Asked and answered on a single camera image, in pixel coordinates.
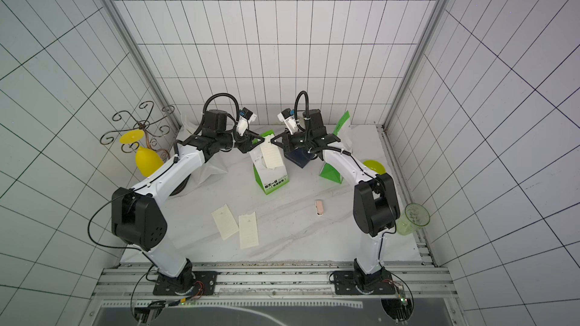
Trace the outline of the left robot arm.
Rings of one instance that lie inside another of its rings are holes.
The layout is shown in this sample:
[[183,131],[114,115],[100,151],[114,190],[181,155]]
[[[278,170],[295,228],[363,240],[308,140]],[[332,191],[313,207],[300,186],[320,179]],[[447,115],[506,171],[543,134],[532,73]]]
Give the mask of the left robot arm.
[[264,142],[249,129],[257,119],[251,110],[238,111],[234,127],[227,130],[229,117],[223,110],[205,111],[200,132],[177,142],[171,159],[131,189],[120,188],[112,195],[112,234],[127,245],[137,246],[166,278],[189,276],[186,266],[190,261],[166,235],[164,203],[213,155],[231,149],[247,153]]

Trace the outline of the navy beige bag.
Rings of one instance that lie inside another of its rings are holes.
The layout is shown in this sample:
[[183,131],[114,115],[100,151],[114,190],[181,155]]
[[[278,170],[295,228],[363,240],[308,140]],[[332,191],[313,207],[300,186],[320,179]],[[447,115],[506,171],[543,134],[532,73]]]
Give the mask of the navy beige bag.
[[285,152],[284,156],[286,159],[300,168],[304,168],[310,161],[317,157],[316,154],[308,152],[308,150],[305,148],[299,148],[291,152]]

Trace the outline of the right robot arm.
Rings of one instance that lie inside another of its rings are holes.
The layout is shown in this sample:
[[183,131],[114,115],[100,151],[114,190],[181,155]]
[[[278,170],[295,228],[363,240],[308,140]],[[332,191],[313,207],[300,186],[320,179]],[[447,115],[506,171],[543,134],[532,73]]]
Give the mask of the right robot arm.
[[318,155],[353,185],[353,218],[362,232],[359,253],[353,263],[353,277],[361,291],[384,279],[382,237],[396,227],[400,206],[394,180],[388,173],[379,174],[357,160],[344,142],[329,134],[319,110],[303,112],[304,125],[299,125],[296,111],[285,109],[278,119],[286,129],[270,142],[285,153],[305,149]]

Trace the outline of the pink stapler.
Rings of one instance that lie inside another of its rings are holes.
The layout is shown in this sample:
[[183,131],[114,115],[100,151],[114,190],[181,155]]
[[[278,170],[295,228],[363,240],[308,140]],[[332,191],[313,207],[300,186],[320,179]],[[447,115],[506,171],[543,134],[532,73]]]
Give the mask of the pink stapler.
[[323,201],[316,200],[315,201],[315,208],[316,208],[317,216],[322,216],[324,213]]

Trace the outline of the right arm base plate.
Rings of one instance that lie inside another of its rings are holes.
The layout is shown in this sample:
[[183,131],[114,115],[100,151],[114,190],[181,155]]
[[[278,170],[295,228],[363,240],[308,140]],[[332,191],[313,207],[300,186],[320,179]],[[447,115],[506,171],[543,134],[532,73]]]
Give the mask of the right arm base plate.
[[359,295],[394,295],[397,293],[391,273],[379,271],[367,275],[360,271],[334,271],[329,281],[334,286],[335,293],[342,296]]

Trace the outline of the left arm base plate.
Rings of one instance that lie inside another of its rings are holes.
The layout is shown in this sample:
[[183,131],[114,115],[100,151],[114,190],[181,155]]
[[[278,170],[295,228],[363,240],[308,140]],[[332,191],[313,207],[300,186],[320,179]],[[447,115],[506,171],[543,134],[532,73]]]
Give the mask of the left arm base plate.
[[153,289],[155,296],[199,297],[214,294],[217,283],[217,272],[186,271],[177,278],[160,275]]

